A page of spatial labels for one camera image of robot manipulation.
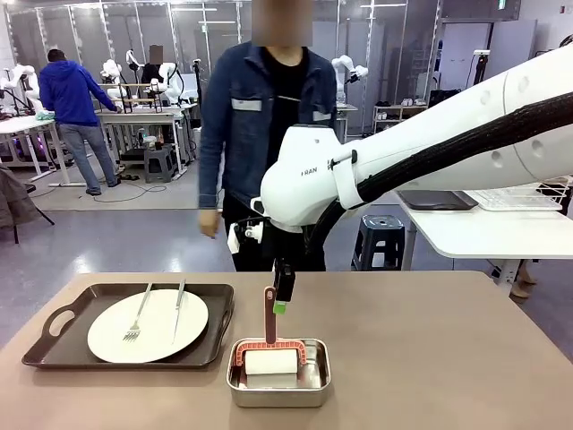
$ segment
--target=man in denim jacket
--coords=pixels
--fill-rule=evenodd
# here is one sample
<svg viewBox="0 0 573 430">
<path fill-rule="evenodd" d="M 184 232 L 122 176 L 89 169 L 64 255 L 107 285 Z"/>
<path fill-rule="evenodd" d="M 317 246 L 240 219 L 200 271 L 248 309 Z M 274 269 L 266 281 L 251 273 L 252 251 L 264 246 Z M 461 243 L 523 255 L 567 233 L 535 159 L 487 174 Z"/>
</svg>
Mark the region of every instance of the man in denim jacket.
<svg viewBox="0 0 573 430">
<path fill-rule="evenodd" d="M 258 216 L 250 201 L 260 195 L 262 177 L 277 161 L 287 128 L 334 127 L 336 120 L 335 71 L 330 61 L 304 47 L 312 0 L 259 0 L 252 7 L 254 42 L 231 47 L 220 57 L 202 106 L 200 228 L 209 237 L 218 231 L 223 151 L 228 233 L 232 223 Z M 287 258 L 296 270 L 325 269 L 324 253 L 305 255 L 303 235 L 276 231 L 270 236 L 276 234 L 288 236 Z M 242 245 L 233 256 L 235 269 L 270 271 L 275 255 L 268 250 L 264 238 L 262 245 Z"/>
</svg>

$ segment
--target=hand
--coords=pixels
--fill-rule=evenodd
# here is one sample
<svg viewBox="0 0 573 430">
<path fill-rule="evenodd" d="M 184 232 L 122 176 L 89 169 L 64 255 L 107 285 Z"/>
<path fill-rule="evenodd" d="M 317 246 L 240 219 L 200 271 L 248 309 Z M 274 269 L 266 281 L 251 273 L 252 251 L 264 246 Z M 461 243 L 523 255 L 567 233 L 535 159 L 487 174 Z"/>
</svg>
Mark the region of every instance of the hand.
<svg viewBox="0 0 573 430">
<path fill-rule="evenodd" d="M 215 238 L 221 214 L 216 209 L 201 209 L 199 211 L 199 228 L 201 233 L 211 239 Z"/>
</svg>

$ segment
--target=denim jacket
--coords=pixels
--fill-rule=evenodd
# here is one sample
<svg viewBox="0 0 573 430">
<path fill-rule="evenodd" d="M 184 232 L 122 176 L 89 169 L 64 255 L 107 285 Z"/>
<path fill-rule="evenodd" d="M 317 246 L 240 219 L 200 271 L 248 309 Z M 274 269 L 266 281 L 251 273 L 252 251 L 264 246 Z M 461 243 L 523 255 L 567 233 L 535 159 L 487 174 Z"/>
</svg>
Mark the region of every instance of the denim jacket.
<svg viewBox="0 0 573 430">
<path fill-rule="evenodd" d="M 223 188 L 249 206 L 261 192 L 267 169 L 274 90 L 261 47 L 246 42 L 217 62 L 201 107 L 199 207 L 217 207 L 218 173 L 225 149 Z M 299 105 L 299 124 L 334 127 L 336 75 L 332 64 L 309 50 L 309 68 Z"/>
</svg>

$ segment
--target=plate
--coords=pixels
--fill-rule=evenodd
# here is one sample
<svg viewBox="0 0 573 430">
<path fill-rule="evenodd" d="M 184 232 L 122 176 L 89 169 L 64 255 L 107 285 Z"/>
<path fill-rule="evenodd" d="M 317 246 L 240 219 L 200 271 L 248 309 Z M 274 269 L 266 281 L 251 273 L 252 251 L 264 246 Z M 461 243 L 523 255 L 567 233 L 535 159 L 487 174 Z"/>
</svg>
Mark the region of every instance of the plate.
<svg viewBox="0 0 573 430">
<path fill-rule="evenodd" d="M 98 358 L 110 363 L 149 363 L 169 357 L 190 345 L 203 332 L 209 318 L 207 305 L 184 292 L 177 334 L 175 328 L 176 289 L 151 291 L 143 307 L 137 340 L 124 340 L 135 320 L 145 293 L 129 296 L 106 309 L 88 331 L 88 346 Z"/>
</svg>

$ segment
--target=brown tabletop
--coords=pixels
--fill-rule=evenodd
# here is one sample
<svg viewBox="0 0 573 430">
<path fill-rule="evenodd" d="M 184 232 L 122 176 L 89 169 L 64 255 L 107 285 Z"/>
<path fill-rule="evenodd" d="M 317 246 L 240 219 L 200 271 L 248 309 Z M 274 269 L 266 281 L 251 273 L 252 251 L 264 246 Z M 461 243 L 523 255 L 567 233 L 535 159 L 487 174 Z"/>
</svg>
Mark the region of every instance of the brown tabletop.
<svg viewBox="0 0 573 430">
<path fill-rule="evenodd" d="M 180 273 L 81 275 L 0 353 L 0 427 L 103 429 L 570 429 L 573 365 L 475 272 L 298 273 L 279 334 L 323 340 L 333 392 L 318 409 L 240 409 L 225 372 L 233 341 L 262 335 L 270 273 L 188 273 L 228 283 L 235 315 L 207 372 L 58 372 L 21 364 L 47 317 L 96 283 Z"/>
</svg>

